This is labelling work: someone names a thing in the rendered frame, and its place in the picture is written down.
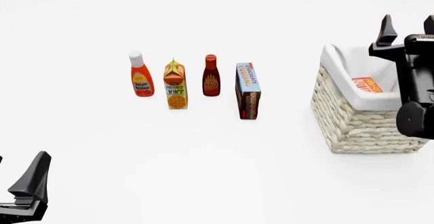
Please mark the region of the orange juice carton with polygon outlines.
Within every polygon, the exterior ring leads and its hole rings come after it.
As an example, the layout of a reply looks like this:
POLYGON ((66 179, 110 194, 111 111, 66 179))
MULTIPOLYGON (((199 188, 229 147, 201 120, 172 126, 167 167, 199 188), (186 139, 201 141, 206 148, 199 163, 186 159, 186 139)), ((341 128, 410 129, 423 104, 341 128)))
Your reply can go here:
POLYGON ((165 67, 163 81, 169 109, 187 109, 188 93, 185 67, 172 60, 165 67))

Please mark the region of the dark red BBQ sauce bottle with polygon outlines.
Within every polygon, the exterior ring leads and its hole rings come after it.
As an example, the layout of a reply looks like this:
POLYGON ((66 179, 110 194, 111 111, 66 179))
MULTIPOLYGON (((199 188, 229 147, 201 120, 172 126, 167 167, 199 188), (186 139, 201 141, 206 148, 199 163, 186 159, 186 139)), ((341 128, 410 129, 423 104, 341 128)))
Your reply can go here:
POLYGON ((205 57, 205 69, 202 80, 203 95, 218 96, 220 94, 220 74, 216 66, 216 56, 208 54, 205 57))

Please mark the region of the chocolate pudding box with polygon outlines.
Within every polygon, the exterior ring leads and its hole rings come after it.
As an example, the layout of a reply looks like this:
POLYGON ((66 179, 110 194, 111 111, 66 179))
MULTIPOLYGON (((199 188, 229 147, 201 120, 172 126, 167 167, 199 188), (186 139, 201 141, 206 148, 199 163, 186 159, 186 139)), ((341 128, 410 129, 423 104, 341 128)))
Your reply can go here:
POLYGON ((256 119, 261 90, 251 62, 237 63, 235 93, 240 119, 256 119))

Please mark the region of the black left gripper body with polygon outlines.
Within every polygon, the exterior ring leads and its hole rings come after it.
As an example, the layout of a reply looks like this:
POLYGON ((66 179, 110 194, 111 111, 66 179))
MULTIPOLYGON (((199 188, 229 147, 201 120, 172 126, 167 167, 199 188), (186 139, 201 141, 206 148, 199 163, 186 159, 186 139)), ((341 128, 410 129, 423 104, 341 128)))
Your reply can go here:
POLYGON ((0 224, 40 221, 47 210, 47 201, 47 196, 18 196, 14 203, 0 203, 0 224))

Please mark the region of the red yellow butter box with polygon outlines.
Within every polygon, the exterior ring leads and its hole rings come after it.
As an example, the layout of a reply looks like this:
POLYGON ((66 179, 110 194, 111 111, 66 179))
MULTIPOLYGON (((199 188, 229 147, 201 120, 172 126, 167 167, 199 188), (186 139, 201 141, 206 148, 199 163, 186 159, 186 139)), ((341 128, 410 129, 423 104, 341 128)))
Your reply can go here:
POLYGON ((380 89, 371 77, 353 78, 352 81, 361 91, 368 93, 382 93, 382 89, 380 89))

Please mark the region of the woven cream wicker basket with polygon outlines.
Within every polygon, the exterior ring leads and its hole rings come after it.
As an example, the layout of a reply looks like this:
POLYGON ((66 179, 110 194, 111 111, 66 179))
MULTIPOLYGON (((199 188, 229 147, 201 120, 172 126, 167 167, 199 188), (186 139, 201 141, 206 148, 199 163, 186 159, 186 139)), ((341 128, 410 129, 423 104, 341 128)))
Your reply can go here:
POLYGON ((320 63, 311 107, 334 153, 411 153, 428 140, 409 138, 396 126, 397 111, 352 108, 320 63))

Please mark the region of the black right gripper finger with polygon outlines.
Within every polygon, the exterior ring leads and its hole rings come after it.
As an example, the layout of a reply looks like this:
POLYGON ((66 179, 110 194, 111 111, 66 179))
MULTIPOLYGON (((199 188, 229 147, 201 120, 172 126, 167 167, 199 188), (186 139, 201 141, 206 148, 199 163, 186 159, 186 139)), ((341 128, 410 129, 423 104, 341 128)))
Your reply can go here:
POLYGON ((389 14, 382 19, 380 32, 376 40, 377 46, 391 46, 397 38, 397 33, 393 28, 392 19, 389 14))
POLYGON ((424 21, 424 30, 426 35, 434 35, 434 15, 428 16, 424 21))

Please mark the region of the tomato ketchup bottle white cap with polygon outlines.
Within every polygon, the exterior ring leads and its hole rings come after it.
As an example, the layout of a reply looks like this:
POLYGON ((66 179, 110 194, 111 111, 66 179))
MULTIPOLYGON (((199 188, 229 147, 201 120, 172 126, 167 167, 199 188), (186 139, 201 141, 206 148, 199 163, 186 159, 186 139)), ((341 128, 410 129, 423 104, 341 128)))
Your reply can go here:
POLYGON ((153 79, 144 64, 141 52, 131 51, 129 57, 132 64, 131 77, 135 94, 139 97, 152 96, 155 92, 153 79))

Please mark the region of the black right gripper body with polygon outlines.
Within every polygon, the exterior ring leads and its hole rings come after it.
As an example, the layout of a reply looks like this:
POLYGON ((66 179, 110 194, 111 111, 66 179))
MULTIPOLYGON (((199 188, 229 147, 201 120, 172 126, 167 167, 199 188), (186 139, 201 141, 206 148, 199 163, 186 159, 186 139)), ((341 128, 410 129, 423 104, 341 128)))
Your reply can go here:
POLYGON ((434 52, 434 35, 412 34, 404 39, 404 44, 393 45, 397 34, 381 36, 369 47, 369 55, 393 62, 406 61, 406 54, 421 55, 434 52))

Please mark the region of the white cloth basket liner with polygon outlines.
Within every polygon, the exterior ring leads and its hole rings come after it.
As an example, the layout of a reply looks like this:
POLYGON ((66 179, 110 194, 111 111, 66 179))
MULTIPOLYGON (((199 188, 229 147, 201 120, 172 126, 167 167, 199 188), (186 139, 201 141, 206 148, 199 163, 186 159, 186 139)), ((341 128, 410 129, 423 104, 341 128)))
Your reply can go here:
POLYGON ((396 111, 401 107, 397 70, 389 60, 369 56, 363 46, 326 44, 320 63, 352 108, 358 111, 396 111), (371 78, 381 93, 358 88, 353 79, 371 78))

